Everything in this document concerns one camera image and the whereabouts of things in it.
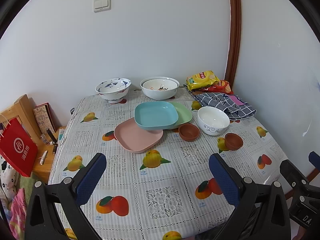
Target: light switch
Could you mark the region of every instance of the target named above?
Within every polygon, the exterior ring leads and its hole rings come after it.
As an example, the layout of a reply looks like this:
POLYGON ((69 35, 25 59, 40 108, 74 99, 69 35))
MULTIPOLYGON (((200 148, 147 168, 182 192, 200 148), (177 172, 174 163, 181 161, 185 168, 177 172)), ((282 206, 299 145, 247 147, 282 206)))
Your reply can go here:
POLYGON ((95 9, 101 8, 101 0, 94 1, 94 8, 95 9))
POLYGON ((101 7, 107 7, 109 4, 108 0, 101 0, 101 7))
POLYGON ((110 10, 110 0, 93 0, 93 11, 101 12, 110 10))

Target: white bowl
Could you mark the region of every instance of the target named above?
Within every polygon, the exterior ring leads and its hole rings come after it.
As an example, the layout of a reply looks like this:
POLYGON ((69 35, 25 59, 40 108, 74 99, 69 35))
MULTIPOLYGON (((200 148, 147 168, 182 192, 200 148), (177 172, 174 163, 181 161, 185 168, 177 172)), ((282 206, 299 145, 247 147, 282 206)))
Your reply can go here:
POLYGON ((128 93, 131 81, 126 78, 111 78, 100 83, 96 87, 96 92, 111 104, 119 103, 128 93))
POLYGON ((201 107, 198 110, 198 126, 209 135, 221 134, 230 124, 230 119, 218 108, 212 106, 201 107))
POLYGON ((142 92, 155 100, 173 97, 178 91, 179 82, 168 77, 150 77, 140 82, 142 92))

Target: brown wooden trim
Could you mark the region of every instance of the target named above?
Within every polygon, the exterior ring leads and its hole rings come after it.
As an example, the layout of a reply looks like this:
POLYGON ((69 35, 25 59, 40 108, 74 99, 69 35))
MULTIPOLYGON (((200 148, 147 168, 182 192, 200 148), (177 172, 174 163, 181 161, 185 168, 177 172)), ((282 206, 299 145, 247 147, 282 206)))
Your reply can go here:
POLYGON ((230 0, 230 44, 226 74, 224 79, 229 81, 230 88, 236 76, 241 40, 241 0, 230 0))
MULTIPOLYGON (((319 174, 319 171, 317 169, 314 169, 308 176, 307 179, 309 182, 311 182, 317 175, 319 174)), ((287 194, 285 194, 285 199, 289 199, 293 196, 293 189, 290 190, 287 194)))

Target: small terracotta bowl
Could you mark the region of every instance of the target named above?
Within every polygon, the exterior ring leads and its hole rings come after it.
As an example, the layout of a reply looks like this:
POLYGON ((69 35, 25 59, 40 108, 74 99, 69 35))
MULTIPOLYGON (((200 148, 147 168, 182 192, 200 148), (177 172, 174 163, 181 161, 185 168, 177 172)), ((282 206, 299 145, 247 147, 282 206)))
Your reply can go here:
POLYGON ((200 135, 199 128, 191 123, 184 123, 180 125, 178 131, 180 137, 187 142, 194 141, 200 135))
POLYGON ((231 151, 236 151, 243 146, 243 140, 235 133, 227 133, 224 137, 224 143, 231 151))

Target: yellow chip bag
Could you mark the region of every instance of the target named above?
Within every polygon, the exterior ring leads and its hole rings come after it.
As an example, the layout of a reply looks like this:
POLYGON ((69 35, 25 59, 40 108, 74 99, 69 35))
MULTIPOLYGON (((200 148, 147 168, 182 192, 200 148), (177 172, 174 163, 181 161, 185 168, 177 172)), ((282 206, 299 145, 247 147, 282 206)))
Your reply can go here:
POLYGON ((219 78, 211 71, 204 71, 196 75, 187 77, 187 87, 191 91, 193 89, 203 88, 211 86, 216 81, 220 81, 219 78))

